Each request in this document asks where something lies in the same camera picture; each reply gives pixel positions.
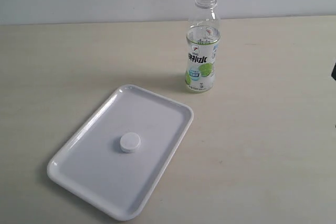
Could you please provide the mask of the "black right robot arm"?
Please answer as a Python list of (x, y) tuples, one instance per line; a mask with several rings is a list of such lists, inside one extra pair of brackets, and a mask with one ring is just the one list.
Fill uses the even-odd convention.
[(333, 80), (336, 80), (336, 64), (333, 67), (333, 70), (331, 72), (331, 77), (333, 78)]

